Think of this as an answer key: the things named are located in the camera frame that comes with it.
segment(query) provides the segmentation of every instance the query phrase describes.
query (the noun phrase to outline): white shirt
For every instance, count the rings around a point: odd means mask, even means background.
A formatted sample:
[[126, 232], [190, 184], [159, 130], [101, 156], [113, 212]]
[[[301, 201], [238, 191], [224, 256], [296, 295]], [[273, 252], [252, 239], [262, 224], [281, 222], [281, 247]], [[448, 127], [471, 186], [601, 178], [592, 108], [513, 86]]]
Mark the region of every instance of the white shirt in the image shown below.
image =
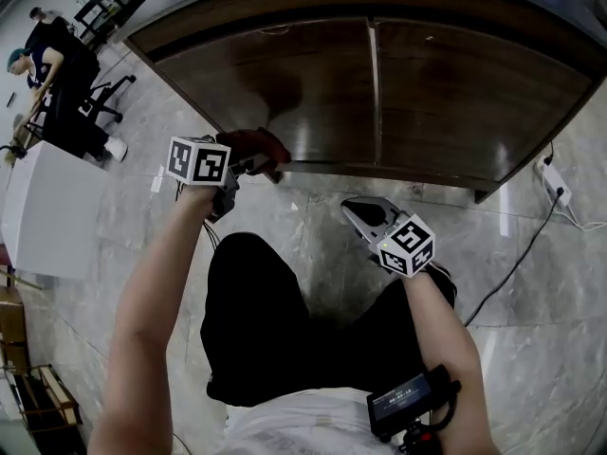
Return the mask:
[[371, 433], [367, 392], [301, 391], [255, 408], [228, 408], [217, 455], [394, 455]]

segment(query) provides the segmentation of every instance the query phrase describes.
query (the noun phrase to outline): forearm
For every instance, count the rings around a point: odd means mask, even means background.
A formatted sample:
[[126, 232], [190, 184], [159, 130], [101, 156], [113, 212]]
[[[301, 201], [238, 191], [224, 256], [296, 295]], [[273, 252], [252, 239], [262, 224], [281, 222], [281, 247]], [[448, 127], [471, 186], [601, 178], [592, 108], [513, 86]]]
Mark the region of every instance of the forearm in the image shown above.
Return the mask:
[[454, 378], [480, 368], [472, 337], [430, 275], [421, 273], [403, 281], [426, 367], [444, 364]]
[[211, 203], [183, 194], [127, 282], [118, 306], [115, 342], [142, 337], [166, 347], [200, 230]]
[[[452, 381], [459, 381], [453, 419], [438, 432], [445, 455], [495, 455], [487, 417], [483, 373], [476, 345], [427, 273], [404, 280], [415, 333], [426, 367], [443, 364]], [[438, 423], [444, 406], [432, 413]]]

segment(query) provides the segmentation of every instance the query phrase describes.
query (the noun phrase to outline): marble floor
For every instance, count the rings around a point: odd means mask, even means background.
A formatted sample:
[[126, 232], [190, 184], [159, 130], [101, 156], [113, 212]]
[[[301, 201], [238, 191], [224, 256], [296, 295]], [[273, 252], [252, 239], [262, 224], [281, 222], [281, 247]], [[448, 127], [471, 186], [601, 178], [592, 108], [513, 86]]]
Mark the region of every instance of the marble floor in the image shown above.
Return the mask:
[[[84, 282], [44, 279], [23, 290], [32, 360], [52, 363], [81, 404], [88, 436], [101, 411], [116, 305], [142, 250], [175, 200], [175, 182], [152, 191], [173, 135], [210, 130], [133, 54], [108, 72], [136, 74], [117, 99], [111, 135], [129, 146], [103, 198], [96, 261]], [[607, 87], [555, 141], [556, 166], [582, 221], [607, 221]], [[391, 180], [290, 174], [274, 186], [242, 181], [236, 209], [216, 225], [265, 238], [297, 273], [310, 309], [341, 323], [359, 316], [391, 280], [367, 261], [340, 215], [355, 194], [388, 197], [436, 232], [438, 260], [459, 286], [464, 318], [514, 264], [548, 212], [541, 184], [522, 170], [481, 206], [467, 191]], [[211, 455], [226, 410], [205, 394], [210, 375], [198, 330], [212, 250], [201, 236], [168, 353], [175, 433], [194, 455]], [[607, 440], [607, 227], [582, 233], [555, 216], [504, 289], [470, 326], [482, 357], [494, 440], [508, 455], [591, 455]], [[175, 442], [175, 453], [185, 453]]]

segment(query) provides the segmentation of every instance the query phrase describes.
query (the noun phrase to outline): wooden cabinet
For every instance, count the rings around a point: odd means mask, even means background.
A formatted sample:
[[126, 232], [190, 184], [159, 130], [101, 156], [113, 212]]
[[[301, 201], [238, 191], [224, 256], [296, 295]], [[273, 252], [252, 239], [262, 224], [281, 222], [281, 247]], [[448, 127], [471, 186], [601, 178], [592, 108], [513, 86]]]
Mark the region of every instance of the wooden cabinet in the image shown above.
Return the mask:
[[577, 0], [148, 2], [127, 44], [217, 129], [267, 127], [291, 171], [482, 200], [607, 74], [607, 33]]
[[261, 28], [157, 65], [224, 130], [265, 126], [294, 160], [374, 160], [366, 19]]
[[590, 80], [464, 28], [380, 21], [381, 164], [501, 181], [565, 118]]

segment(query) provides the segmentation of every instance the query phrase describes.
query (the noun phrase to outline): wire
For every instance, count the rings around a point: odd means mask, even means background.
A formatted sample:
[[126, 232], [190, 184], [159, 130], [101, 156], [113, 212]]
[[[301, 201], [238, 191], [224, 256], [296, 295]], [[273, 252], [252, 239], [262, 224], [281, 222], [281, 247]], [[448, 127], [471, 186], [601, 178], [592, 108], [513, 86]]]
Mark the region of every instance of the wire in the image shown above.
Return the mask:
[[189, 454], [189, 455], [192, 455], [192, 453], [191, 453], [190, 449], [189, 449], [189, 448], [188, 448], [188, 446], [187, 446], [187, 445], [186, 445], [186, 444], [183, 442], [183, 440], [181, 440], [181, 438], [179, 438], [179, 437], [178, 437], [177, 435], [175, 435], [174, 433], [173, 433], [173, 436], [174, 436], [174, 437], [175, 437], [177, 440], [179, 440], [179, 443], [181, 443], [181, 444], [183, 445], [183, 447], [186, 449], [186, 451], [188, 452], [188, 454]]
[[[550, 192], [549, 192], [548, 188], [546, 187], [546, 180], [545, 180], [544, 176], [542, 176], [542, 187], [543, 187], [543, 191], [546, 194], [548, 202], [552, 202], [552, 198], [550, 197]], [[568, 215], [565, 212], [561, 212], [560, 210], [555, 210], [554, 213], [567, 219], [572, 225], [574, 225], [576, 228], [578, 228], [582, 232], [591, 232], [591, 231], [601, 229], [601, 228], [607, 226], [607, 223], [601, 223], [598, 221], [593, 221], [591, 223], [587, 223], [582, 226], [579, 223], [578, 218], [576, 217], [576, 214], [573, 212], [573, 210], [571, 209], [570, 206], [567, 206], [567, 210], [569, 211], [569, 213], [571, 215]]]
[[179, 198], [179, 196], [183, 192], [183, 185], [184, 185], [183, 182], [179, 182], [177, 180], [177, 191], [175, 192], [175, 202], [177, 202], [177, 199]]
[[213, 230], [213, 228], [209, 224], [207, 224], [207, 222], [204, 222], [203, 226], [204, 226], [205, 230], [207, 231], [207, 234], [209, 234], [209, 239], [211, 240], [211, 245], [212, 245], [213, 250], [217, 249], [217, 247], [219, 246], [219, 243], [221, 243], [221, 239], [219, 238], [217, 233]]
[[546, 165], [550, 165], [552, 163], [552, 160], [554, 160], [554, 143], [551, 141], [550, 142], [550, 156], [544, 161], [544, 163]]
[[506, 277], [501, 280], [498, 285], [493, 288], [479, 303], [479, 305], [474, 309], [474, 311], [472, 312], [472, 314], [468, 317], [468, 320], [466, 320], [466, 322], [464, 323], [464, 325], [466, 327], [468, 327], [470, 325], [470, 323], [474, 320], [474, 318], [478, 315], [478, 313], [481, 311], [481, 309], [483, 308], [483, 306], [485, 305], [485, 303], [487, 302], [487, 300], [489, 300], [491, 297], [493, 297], [493, 295], [495, 295], [497, 292], [499, 292], [502, 287], [506, 284], [506, 282], [508, 280], [510, 280], [510, 277], [514, 274], [514, 272], [516, 271], [516, 268], [519, 267], [519, 264], [521, 264], [525, 258], [525, 256], [528, 254], [528, 252], [531, 250], [531, 247], [533, 246], [533, 244], [535, 243], [535, 240], [538, 239], [538, 236], [540, 235], [540, 233], [542, 232], [542, 229], [545, 228], [546, 224], [548, 224], [548, 221], [550, 220], [550, 217], [552, 216], [552, 213], [554, 212], [554, 208], [557, 206], [557, 204], [559, 203], [559, 197], [562, 196], [562, 193], [558, 194], [558, 197], [555, 199], [554, 203], [552, 204], [552, 208], [550, 208], [550, 212], [548, 212], [548, 216], [546, 217], [546, 219], [543, 221], [542, 225], [540, 226], [540, 228], [536, 231], [536, 233], [533, 235], [533, 237], [531, 238], [531, 241], [529, 242], [529, 245], [527, 246], [526, 250], [523, 252], [523, 254], [519, 257], [519, 259], [517, 260], [517, 262], [514, 264], [514, 266], [512, 266], [512, 269], [509, 271], [509, 273], [506, 275]]

